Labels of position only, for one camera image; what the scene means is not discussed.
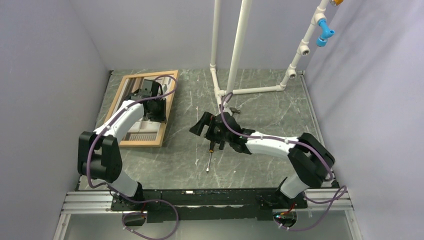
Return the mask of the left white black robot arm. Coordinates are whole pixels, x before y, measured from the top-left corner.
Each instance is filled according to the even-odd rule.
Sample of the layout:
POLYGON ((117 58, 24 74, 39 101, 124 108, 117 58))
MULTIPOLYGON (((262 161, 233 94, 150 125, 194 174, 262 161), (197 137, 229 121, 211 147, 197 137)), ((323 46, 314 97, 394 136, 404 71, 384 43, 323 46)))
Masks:
POLYGON ((146 112, 157 110, 166 100, 160 96, 128 96, 101 127, 84 131, 78 139, 77 170, 90 188, 107 187, 129 209, 146 206, 143 186, 123 170, 120 141, 146 112))

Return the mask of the wooden picture frame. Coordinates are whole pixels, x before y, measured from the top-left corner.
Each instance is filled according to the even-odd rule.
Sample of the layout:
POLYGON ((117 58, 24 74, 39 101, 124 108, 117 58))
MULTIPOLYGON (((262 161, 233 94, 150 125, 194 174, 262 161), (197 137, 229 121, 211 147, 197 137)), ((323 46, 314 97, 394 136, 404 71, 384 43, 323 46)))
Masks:
POLYGON ((160 147, 170 117, 174 92, 177 88, 177 70, 124 75, 120 81, 104 123, 97 131, 111 125, 106 134, 115 134, 122 147, 160 147), (154 80, 162 85, 163 94, 142 97, 138 93, 143 80, 154 80), (144 117, 144 103, 166 100, 166 122, 154 122, 144 117))

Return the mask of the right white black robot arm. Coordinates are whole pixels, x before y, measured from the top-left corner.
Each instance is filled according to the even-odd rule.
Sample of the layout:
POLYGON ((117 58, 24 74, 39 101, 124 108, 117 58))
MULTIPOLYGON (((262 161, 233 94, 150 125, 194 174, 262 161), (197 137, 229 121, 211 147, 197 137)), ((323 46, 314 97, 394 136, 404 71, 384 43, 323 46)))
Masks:
POLYGON ((204 138, 219 145, 228 143, 237 153, 269 155, 290 161, 295 173, 285 178, 275 193, 276 203, 282 208, 289 207, 305 190, 321 188, 333 178, 335 158, 310 133, 295 137, 263 134, 242 128, 228 112, 218 115, 204 112, 189 132, 200 136, 204 127, 207 127, 204 138))

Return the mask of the yellow black screwdriver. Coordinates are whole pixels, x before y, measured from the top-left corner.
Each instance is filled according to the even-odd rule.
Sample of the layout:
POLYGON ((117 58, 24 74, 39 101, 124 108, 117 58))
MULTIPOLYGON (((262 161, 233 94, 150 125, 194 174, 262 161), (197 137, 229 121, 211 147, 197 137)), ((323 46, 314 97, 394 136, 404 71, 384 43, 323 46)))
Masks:
POLYGON ((212 161, 212 158, 213 158, 214 148, 215 148, 215 142, 211 141, 210 144, 209 144, 209 158, 208 158, 207 166, 206 166, 206 173, 207 174, 210 172, 210 165, 211 165, 211 161, 212 161))

